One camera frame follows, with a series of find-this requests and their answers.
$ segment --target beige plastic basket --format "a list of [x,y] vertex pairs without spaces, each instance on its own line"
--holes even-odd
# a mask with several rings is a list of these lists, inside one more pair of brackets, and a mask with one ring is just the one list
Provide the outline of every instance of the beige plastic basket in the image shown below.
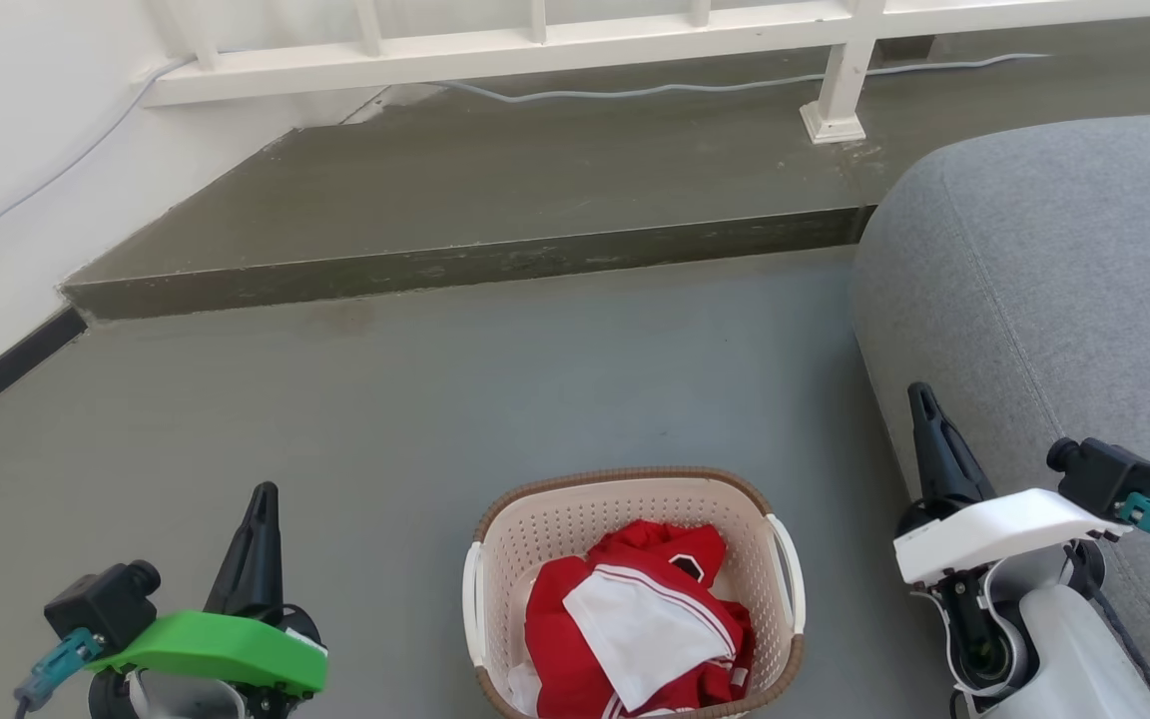
[[676,719],[742,716],[775,701],[798,674],[806,619],[802,564],[757,488],[702,467],[574,474],[499,497],[465,560],[465,636],[482,691],[499,714],[526,718],[505,697],[508,670],[526,656],[526,601],[540,564],[583,554],[635,519],[716,527],[727,551],[713,594],[742,602],[757,634],[747,696]]

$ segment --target white basket handle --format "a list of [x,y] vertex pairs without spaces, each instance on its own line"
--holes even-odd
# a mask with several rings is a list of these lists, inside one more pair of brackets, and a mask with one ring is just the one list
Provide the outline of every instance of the white basket handle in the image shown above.
[[465,587],[461,595],[465,605],[465,642],[469,645],[469,658],[474,666],[482,666],[488,655],[483,588],[482,542],[476,541],[469,546],[469,556],[465,558]]
[[798,560],[798,548],[792,545],[792,537],[789,536],[789,531],[783,528],[783,522],[775,514],[767,514],[766,519],[769,520],[770,533],[775,536],[776,545],[780,546],[780,557],[783,559],[785,567],[789,568],[790,587],[780,584],[781,599],[783,601],[783,606],[792,610],[792,633],[800,634],[806,628],[806,584],[802,578],[802,561]]

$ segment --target gray sofa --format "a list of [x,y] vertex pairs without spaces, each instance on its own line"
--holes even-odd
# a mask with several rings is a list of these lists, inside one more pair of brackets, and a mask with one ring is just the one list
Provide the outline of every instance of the gray sofa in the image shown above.
[[[1055,488],[1095,436],[1150,459],[1150,117],[1021,129],[913,167],[859,243],[854,331],[912,496],[910,382],[995,483]],[[1106,594],[1150,663],[1150,537],[1106,545]]]

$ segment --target green plastic bracket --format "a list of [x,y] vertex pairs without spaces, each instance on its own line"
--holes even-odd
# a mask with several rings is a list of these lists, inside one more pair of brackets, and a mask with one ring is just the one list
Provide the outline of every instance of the green plastic bracket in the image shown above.
[[205,611],[160,617],[122,655],[87,665],[92,672],[131,668],[278,688],[291,696],[320,693],[328,683],[323,650],[255,619]]

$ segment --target white metal railing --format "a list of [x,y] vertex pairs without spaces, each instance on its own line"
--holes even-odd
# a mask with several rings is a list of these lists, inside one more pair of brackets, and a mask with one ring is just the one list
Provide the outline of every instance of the white metal railing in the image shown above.
[[802,109],[815,141],[864,137],[854,108],[881,38],[1150,15],[1150,0],[806,0],[750,8],[690,0],[687,13],[550,24],[546,0],[519,0],[529,3],[529,26],[386,37],[375,0],[352,0],[356,41],[220,54],[200,12],[206,1],[168,0],[197,61],[156,79],[146,105],[830,46],[819,100]]

